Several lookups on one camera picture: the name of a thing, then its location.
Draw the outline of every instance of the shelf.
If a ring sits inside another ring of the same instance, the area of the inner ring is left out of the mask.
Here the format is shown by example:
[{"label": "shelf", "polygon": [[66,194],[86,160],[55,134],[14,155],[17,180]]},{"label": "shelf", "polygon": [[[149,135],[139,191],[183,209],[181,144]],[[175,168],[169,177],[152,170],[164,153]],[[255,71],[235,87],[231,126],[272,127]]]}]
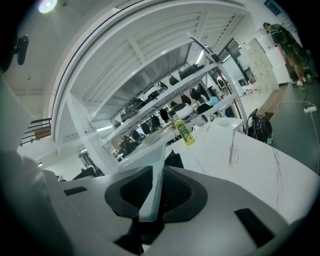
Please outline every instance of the shelf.
[{"label": "shelf", "polygon": [[149,117],[153,112],[160,109],[164,104],[169,102],[175,96],[179,95],[183,90],[192,87],[194,84],[199,83],[200,80],[212,69],[217,67],[217,63],[212,63],[205,66],[201,70],[189,75],[185,79],[179,81],[174,86],[170,86],[166,91],[161,93],[157,98],[142,107],[136,115],[127,119],[121,126],[114,130],[105,140],[104,144],[111,141],[114,137],[124,134],[136,124]]}]

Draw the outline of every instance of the white cabinet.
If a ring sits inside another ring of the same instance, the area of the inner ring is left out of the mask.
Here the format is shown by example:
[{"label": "white cabinet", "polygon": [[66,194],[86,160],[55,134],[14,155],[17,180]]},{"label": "white cabinet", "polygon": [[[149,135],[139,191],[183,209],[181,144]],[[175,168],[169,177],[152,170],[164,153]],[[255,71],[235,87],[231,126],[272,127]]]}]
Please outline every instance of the white cabinet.
[{"label": "white cabinet", "polygon": [[254,74],[260,92],[272,92],[279,88],[273,67],[256,39],[250,41],[240,53]]}]

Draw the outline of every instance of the shoe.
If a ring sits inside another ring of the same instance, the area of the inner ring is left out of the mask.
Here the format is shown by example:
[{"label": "shoe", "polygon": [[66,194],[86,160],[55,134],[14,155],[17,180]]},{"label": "shoe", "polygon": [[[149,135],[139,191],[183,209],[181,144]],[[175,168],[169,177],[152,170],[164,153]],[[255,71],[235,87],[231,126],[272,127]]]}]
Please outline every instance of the shoe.
[{"label": "shoe", "polygon": [[303,83],[301,80],[296,81],[296,84],[297,84],[298,86],[304,86],[304,83]]}]

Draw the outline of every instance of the gray floor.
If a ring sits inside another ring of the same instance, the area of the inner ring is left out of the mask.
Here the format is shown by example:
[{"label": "gray floor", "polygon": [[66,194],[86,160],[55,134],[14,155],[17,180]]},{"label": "gray floor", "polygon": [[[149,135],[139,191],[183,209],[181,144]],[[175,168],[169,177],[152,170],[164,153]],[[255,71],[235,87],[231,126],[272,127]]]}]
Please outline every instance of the gray floor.
[{"label": "gray floor", "polygon": [[[320,140],[320,84],[309,84],[306,89],[306,101],[317,106],[317,111],[312,113],[312,116]],[[303,101],[306,89],[289,83],[282,101]],[[315,129],[311,115],[304,113],[303,103],[279,105],[270,122],[274,135],[272,146],[317,172],[318,147]]]}]

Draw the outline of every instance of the wooden bench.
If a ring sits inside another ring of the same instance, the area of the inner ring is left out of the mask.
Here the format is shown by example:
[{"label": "wooden bench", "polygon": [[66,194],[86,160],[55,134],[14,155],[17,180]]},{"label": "wooden bench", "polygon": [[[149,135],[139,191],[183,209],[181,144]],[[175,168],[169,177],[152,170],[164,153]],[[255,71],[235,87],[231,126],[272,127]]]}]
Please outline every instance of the wooden bench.
[{"label": "wooden bench", "polygon": [[287,85],[283,85],[279,89],[273,90],[263,105],[258,109],[257,114],[270,120],[276,112],[278,104],[282,101],[286,89]]}]

